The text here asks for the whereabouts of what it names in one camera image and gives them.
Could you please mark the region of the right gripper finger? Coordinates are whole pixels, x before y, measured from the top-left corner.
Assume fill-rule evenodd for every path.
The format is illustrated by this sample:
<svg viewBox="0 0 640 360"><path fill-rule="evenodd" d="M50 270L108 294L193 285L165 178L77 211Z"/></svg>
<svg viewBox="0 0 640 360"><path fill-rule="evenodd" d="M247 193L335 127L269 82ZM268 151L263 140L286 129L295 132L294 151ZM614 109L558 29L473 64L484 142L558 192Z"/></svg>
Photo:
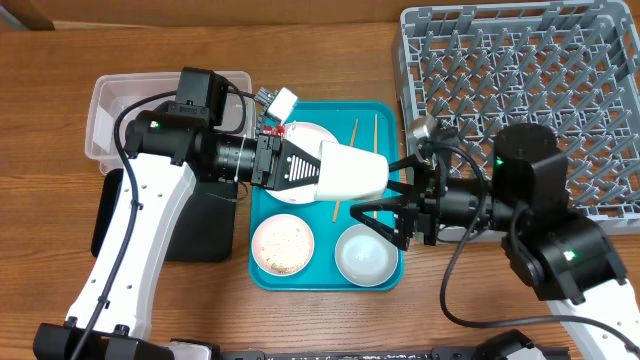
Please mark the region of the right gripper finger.
<svg viewBox="0 0 640 360"><path fill-rule="evenodd" d="M420 160L416 155L411 155L389 165L389 173L394 173L399 170L411 170L413 174L413 182L401 183L398 181L388 180L386 185L387 189L398 193L421 193L425 190L424 161Z"/></svg>
<svg viewBox="0 0 640 360"><path fill-rule="evenodd" d="M390 212L393 214L394 226L369 216L371 212ZM405 195L368 201L350 207L353 219L366 225L401 251L406 251L411 239L411 203Z"/></svg>

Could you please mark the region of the red sauce packet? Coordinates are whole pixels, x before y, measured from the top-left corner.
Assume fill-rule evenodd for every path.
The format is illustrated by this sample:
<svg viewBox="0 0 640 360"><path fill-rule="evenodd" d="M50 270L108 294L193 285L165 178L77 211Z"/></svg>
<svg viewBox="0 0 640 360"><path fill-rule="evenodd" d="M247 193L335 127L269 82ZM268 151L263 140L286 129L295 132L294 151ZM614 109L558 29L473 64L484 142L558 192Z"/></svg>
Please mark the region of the red sauce packet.
<svg viewBox="0 0 640 360"><path fill-rule="evenodd" d="M265 125L259 130L259 134L268 135L268 136L277 136L277 137L283 138L286 134L286 127L283 125L277 125L277 126Z"/></svg>

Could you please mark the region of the white cup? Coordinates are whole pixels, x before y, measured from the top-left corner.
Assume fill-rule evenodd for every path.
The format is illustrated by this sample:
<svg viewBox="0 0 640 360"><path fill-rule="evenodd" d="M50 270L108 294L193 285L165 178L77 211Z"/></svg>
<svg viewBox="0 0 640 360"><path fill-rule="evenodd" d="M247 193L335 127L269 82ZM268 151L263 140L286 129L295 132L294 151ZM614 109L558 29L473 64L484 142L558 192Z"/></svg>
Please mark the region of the white cup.
<svg viewBox="0 0 640 360"><path fill-rule="evenodd" d="M389 163L380 155L323 141L316 201L380 199L389 179Z"/></svg>

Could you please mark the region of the pink bowl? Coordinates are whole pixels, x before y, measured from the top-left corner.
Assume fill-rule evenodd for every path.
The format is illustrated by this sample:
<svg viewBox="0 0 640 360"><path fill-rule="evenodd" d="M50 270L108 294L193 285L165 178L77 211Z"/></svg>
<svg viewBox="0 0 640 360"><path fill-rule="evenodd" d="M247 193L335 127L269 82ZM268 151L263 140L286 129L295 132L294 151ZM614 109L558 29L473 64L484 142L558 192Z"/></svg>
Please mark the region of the pink bowl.
<svg viewBox="0 0 640 360"><path fill-rule="evenodd" d="M251 254L264 272L286 277L303 270L315 249L309 225L291 214L277 214L261 222L251 239Z"/></svg>

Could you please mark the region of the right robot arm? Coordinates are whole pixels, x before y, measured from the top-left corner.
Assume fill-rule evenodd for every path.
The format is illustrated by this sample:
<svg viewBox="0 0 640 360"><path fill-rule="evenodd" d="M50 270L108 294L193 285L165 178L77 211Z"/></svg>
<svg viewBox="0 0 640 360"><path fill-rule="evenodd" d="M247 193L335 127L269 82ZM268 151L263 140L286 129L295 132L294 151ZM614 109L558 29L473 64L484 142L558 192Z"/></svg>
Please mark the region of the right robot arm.
<svg viewBox="0 0 640 360"><path fill-rule="evenodd" d="M569 205L568 159L553 131L519 123L494 137L493 171L449 176L462 156L455 129L423 125L413 155L390 165L410 168L411 183L389 182L392 196L351 207L351 216L400 250L411 238L434 244L444 227L502 233L511 269L547 304L546 321L563 325L587 359L635 359L639 308L627 270L606 232Z"/></svg>

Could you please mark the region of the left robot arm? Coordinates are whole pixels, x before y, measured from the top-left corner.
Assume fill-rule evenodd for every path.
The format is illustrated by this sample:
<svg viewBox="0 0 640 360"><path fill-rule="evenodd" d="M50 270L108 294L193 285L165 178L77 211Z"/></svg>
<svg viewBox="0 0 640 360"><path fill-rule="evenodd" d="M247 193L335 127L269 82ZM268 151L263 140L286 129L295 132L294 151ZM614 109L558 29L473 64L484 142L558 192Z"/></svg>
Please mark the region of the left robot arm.
<svg viewBox="0 0 640 360"><path fill-rule="evenodd" d="M149 342L158 277L177 220L199 182L248 182L269 190L315 184L321 162L280 135L222 131L237 86L204 69L184 68L176 90L158 94L163 110L115 120L124 173L96 262L61 325L43 323L39 359L217 359L218 346Z"/></svg>

